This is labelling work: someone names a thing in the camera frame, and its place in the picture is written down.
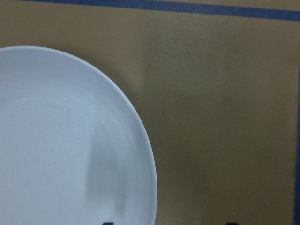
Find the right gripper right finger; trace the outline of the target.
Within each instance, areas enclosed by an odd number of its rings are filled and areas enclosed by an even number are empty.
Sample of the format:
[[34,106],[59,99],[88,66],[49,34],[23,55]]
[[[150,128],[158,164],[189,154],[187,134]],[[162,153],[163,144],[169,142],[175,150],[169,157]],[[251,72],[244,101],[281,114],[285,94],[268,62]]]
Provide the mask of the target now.
[[239,225],[237,222],[227,222],[226,225]]

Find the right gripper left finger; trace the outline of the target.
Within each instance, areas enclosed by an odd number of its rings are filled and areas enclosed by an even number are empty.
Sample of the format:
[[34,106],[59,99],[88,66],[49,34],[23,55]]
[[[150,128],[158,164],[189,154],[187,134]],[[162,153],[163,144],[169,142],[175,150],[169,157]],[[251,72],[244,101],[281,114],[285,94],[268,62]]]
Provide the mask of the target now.
[[114,225],[114,222],[104,222],[102,225]]

